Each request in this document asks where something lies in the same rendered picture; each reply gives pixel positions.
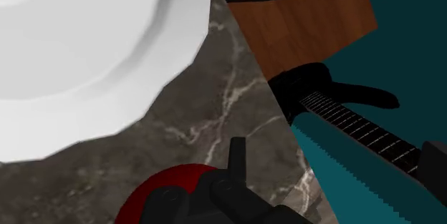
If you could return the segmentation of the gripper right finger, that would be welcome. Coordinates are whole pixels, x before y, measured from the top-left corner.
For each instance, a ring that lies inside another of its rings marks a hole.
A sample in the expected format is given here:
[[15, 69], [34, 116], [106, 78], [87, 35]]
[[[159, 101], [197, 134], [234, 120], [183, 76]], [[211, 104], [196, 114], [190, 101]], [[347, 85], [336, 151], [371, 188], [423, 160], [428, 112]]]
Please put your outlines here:
[[286, 205], [270, 205], [246, 186], [246, 139], [231, 138], [227, 175], [211, 184], [210, 199], [234, 224], [312, 224]]

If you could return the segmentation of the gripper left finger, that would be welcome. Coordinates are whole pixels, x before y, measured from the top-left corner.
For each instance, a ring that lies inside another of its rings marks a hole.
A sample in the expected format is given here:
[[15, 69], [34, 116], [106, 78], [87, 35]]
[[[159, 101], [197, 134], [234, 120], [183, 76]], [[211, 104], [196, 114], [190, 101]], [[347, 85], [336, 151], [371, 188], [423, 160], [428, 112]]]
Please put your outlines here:
[[186, 224], [190, 194], [179, 186], [156, 188], [147, 196], [138, 224]]

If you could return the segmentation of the red round object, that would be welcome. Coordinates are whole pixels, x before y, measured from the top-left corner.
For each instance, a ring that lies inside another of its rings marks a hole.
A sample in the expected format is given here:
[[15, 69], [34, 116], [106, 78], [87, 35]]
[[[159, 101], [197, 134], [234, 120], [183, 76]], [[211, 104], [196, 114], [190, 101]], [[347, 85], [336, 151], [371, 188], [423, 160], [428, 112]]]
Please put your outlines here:
[[216, 167], [182, 164], [157, 172], [130, 194], [120, 208], [114, 224], [138, 224], [145, 200], [152, 191], [165, 186], [178, 186], [191, 194], [196, 189], [202, 174], [211, 170], [216, 170]]

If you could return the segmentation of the black guitar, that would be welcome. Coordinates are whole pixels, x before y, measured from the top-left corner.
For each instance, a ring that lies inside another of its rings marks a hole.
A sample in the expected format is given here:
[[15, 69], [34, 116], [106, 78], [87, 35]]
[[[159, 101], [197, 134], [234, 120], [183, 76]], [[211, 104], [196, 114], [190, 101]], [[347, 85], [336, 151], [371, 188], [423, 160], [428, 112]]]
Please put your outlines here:
[[417, 178], [421, 150], [344, 106], [345, 103], [357, 103], [395, 109], [399, 102], [394, 94], [335, 82], [328, 67], [320, 62], [281, 72], [272, 77], [268, 85], [289, 124], [296, 116], [310, 112], [405, 174]]

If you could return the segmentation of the brown wooden cabinet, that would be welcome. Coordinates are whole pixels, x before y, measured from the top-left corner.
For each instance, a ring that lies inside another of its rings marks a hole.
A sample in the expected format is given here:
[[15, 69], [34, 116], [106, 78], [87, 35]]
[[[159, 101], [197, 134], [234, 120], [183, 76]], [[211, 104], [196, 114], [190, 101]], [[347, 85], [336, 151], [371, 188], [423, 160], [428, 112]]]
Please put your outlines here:
[[268, 79], [320, 62], [378, 27], [370, 0], [226, 0]]

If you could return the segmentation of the white plate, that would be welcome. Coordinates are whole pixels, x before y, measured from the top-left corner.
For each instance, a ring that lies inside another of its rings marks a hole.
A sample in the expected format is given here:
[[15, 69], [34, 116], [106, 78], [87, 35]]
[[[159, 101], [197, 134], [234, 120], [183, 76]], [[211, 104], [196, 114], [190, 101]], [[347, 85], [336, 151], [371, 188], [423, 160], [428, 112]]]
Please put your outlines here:
[[140, 120], [193, 63], [211, 0], [0, 0], [0, 162]]

